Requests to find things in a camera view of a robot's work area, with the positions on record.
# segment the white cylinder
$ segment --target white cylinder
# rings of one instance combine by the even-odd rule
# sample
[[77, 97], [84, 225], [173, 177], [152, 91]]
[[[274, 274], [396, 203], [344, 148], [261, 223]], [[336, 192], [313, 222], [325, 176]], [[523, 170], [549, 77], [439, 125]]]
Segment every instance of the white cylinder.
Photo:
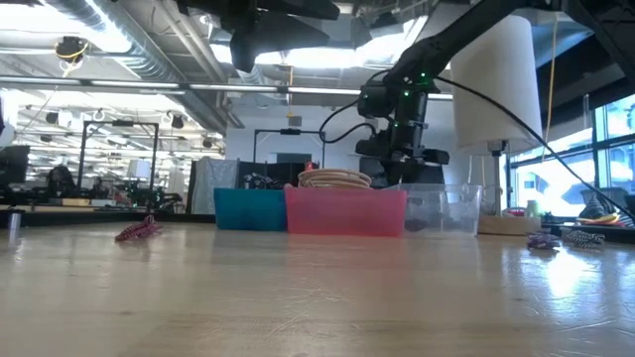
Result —
[[[507, 107], [542, 136], [536, 61], [529, 21], [508, 16], [451, 61], [452, 80]], [[488, 142], [507, 140], [513, 152], [539, 143], [507, 114], [459, 88], [453, 90], [458, 146], [489, 155]]]

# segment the overhead duct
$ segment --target overhead duct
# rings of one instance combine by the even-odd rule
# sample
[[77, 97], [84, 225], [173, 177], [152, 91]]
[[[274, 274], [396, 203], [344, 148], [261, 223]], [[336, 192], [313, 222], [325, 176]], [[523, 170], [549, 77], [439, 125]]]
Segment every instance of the overhead duct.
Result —
[[[43, 0], [43, 2], [83, 23], [98, 34], [112, 35], [114, 39], [125, 38], [131, 45], [127, 54], [132, 57], [117, 59], [117, 61], [142, 79], [187, 81], [121, 5], [112, 3], [110, 0]], [[224, 133], [226, 122], [223, 118], [231, 118], [235, 126], [243, 127], [242, 123], [223, 109], [210, 107], [190, 90], [186, 91], [185, 95], [174, 96], [173, 99], [190, 111], [194, 119], [207, 130]]]

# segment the desk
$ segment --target desk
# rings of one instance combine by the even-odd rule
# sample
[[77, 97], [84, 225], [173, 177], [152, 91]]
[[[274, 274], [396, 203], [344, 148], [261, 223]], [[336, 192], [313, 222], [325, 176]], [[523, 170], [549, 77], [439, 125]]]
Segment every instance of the desk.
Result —
[[167, 224], [23, 229], [0, 248], [0, 355], [632, 356], [635, 254], [523, 238]]

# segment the white wall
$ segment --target white wall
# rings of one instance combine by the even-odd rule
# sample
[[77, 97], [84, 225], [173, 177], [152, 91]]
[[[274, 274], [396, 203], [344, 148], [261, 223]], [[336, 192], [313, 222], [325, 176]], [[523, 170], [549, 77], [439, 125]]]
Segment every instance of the white wall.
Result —
[[[287, 108], [270, 107], [235, 108], [234, 113], [245, 124], [246, 129], [229, 129], [226, 137], [227, 160], [240, 159], [252, 161], [253, 138], [255, 129], [287, 128]], [[322, 107], [299, 107], [293, 110], [295, 115], [303, 116], [303, 130], [317, 130], [322, 121], [332, 111]], [[432, 101], [429, 103], [427, 122], [430, 129], [424, 132], [423, 144], [430, 149], [449, 152], [449, 165], [444, 167], [445, 182], [449, 184], [466, 183], [469, 172], [469, 155], [456, 148], [456, 135], [453, 131], [453, 110], [449, 101]], [[344, 133], [355, 124], [363, 122], [357, 115], [356, 109], [349, 109], [333, 118], [326, 126], [328, 138], [334, 138]], [[361, 139], [368, 139], [368, 129], [358, 129], [347, 138], [336, 144], [326, 145], [325, 163], [327, 168], [359, 170], [359, 156], [355, 154], [355, 144]], [[261, 133], [258, 136], [258, 150], [256, 161], [271, 162], [272, 155], [278, 153], [312, 154], [314, 161], [321, 160], [321, 148], [317, 135], [310, 137], [268, 136]], [[493, 163], [491, 158], [485, 158], [486, 184], [493, 184]], [[482, 184], [482, 169], [480, 157], [473, 160], [472, 183]]]

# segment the black monitor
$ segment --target black monitor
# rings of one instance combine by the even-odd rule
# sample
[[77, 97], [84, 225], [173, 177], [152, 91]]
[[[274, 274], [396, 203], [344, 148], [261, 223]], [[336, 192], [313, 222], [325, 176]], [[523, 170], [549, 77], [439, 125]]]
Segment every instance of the black monitor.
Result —
[[0, 150], [0, 182], [24, 183], [31, 147], [10, 146]]

